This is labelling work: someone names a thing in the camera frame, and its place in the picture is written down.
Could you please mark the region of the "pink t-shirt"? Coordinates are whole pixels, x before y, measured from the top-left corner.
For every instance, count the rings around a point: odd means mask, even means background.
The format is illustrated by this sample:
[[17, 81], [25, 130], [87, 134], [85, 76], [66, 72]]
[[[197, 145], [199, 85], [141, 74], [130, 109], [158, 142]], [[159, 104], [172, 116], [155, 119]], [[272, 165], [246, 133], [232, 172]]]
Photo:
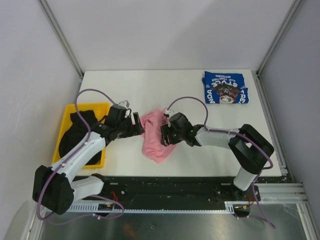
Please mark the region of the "pink t-shirt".
[[161, 144], [161, 126], [167, 124], [165, 111], [166, 108], [162, 110], [155, 108], [140, 118], [144, 128], [144, 133], [141, 135], [144, 138], [142, 154], [157, 164], [164, 162], [176, 148], [175, 145], [164, 146]]

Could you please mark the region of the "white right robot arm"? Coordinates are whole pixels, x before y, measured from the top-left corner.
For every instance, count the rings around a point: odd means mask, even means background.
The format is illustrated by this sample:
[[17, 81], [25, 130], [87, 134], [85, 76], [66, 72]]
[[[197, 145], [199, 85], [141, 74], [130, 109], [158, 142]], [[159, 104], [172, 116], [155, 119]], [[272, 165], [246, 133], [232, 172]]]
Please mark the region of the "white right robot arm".
[[209, 128], [203, 124], [193, 125], [181, 112], [166, 110], [167, 124], [160, 127], [161, 144], [165, 147], [185, 142], [190, 147], [215, 146], [229, 149], [240, 169], [229, 187], [231, 196], [242, 201], [249, 194], [249, 187], [264, 170], [275, 149], [253, 126], [240, 128]]

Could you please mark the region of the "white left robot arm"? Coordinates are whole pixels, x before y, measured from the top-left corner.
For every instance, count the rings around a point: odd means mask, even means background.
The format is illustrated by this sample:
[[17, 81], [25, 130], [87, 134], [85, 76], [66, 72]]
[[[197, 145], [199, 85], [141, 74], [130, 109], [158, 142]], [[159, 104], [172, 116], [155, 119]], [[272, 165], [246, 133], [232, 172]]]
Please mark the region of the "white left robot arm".
[[129, 105], [126, 100], [112, 105], [105, 121], [92, 125], [83, 139], [64, 157], [49, 167], [41, 165], [37, 168], [32, 199], [38, 209], [45, 207], [62, 215], [75, 201], [94, 195], [100, 200], [110, 196], [111, 188], [105, 176], [93, 173], [80, 180], [75, 180], [75, 177], [92, 157], [112, 141], [144, 133], [139, 114], [132, 112]]

